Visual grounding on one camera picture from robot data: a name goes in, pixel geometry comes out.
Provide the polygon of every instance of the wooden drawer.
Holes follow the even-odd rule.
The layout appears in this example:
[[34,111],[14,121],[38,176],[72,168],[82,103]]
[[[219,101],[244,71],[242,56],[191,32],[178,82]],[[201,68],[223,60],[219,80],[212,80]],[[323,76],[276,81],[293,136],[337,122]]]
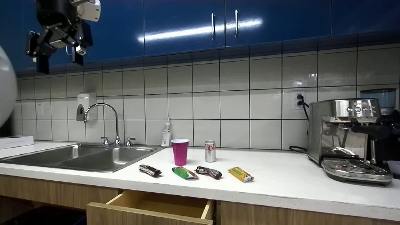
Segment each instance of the wooden drawer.
[[214,202],[203,198],[124,191],[106,203],[87,205],[88,225],[212,225]]

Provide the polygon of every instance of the green object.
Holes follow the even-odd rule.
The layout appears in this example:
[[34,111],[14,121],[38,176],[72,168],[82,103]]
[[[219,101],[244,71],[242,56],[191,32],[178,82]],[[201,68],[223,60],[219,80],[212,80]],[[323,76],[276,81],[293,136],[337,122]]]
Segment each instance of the green object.
[[172,167],[172,172],[184,180],[196,180],[197,175],[184,167]]

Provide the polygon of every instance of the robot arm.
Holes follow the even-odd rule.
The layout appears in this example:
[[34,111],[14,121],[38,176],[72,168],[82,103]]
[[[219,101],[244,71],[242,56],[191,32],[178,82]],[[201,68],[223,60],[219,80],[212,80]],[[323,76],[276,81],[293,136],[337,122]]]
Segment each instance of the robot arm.
[[83,63],[86,48],[92,45],[89,25],[98,21],[99,0],[36,0],[36,17],[42,31],[29,31],[26,55],[36,61],[36,70],[48,73],[48,58],[58,48],[71,47],[72,61]]

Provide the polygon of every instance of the cabinet handle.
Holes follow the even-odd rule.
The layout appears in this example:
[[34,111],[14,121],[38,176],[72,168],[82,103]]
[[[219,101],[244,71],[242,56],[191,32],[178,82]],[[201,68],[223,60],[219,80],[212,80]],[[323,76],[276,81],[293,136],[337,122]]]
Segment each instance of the cabinet handle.
[[234,10],[234,37],[238,36],[238,10]]
[[211,12],[211,30],[212,30],[211,40],[214,40],[214,15],[213,15],[213,12]]

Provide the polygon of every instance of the drip tray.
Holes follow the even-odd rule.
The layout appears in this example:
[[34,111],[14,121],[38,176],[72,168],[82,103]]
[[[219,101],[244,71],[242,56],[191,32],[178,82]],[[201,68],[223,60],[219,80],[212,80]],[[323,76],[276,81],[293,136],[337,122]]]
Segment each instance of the drip tray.
[[386,185],[389,183],[392,178],[387,170],[356,158],[324,157],[321,166],[329,177],[341,181]]

